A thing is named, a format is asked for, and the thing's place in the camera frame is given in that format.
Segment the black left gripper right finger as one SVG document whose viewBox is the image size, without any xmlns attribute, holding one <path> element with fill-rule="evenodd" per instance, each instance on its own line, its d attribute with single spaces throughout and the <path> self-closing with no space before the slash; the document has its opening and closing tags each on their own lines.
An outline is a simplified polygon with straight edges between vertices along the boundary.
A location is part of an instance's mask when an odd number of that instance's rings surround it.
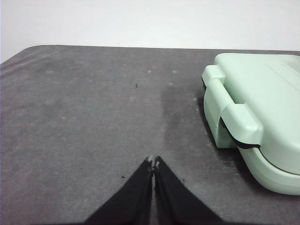
<svg viewBox="0 0 300 225">
<path fill-rule="evenodd" d="M 160 156 L 155 158 L 154 177 L 160 225 L 218 225 L 223 222 L 184 186 Z"/>
</svg>

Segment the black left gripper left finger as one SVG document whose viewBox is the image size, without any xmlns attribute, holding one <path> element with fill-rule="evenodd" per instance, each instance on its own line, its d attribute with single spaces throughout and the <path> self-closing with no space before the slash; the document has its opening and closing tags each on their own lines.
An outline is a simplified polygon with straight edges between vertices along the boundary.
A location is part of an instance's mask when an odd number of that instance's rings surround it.
<svg viewBox="0 0 300 225">
<path fill-rule="evenodd" d="M 109 200 L 84 223 L 87 225 L 148 225 L 152 202 L 152 161 L 147 157 Z"/>
</svg>

